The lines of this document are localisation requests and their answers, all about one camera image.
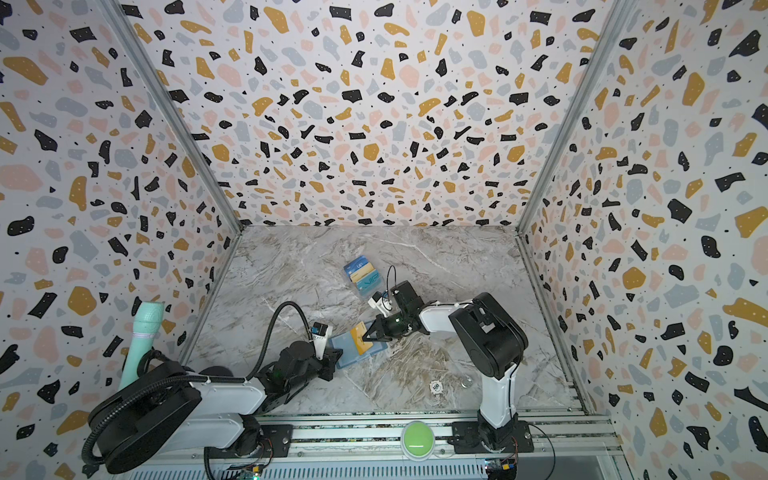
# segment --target gray marble floor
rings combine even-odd
[[[272,313],[284,300],[301,305],[310,325],[350,330],[376,312],[357,296],[343,267],[364,254],[386,274],[409,280],[426,301],[468,300],[490,292],[528,336],[518,370],[518,408],[571,404],[510,227],[248,227],[190,358],[198,371],[229,366],[244,375],[256,363]],[[303,338],[298,314],[280,314],[265,362]],[[465,388],[462,383],[473,382]],[[438,380],[435,396],[429,383]],[[411,335],[384,352],[337,370],[332,382],[314,379],[291,403],[273,412],[403,412],[477,409],[481,374],[458,337]]]

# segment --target terrazzo wallpaper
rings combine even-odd
[[[235,237],[93,8],[0,2],[0,478],[94,474],[133,313],[178,356]]]
[[[768,478],[768,2],[642,2],[525,232],[635,478]]]
[[[125,0],[245,224],[509,225],[610,0]]]

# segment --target robotic arm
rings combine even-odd
[[[528,337],[490,293],[469,302],[426,304],[406,281],[395,285],[392,295],[400,311],[377,315],[362,339],[389,342],[414,332],[456,333],[483,375],[479,439],[491,452],[503,450],[511,443],[517,421],[512,399]]]

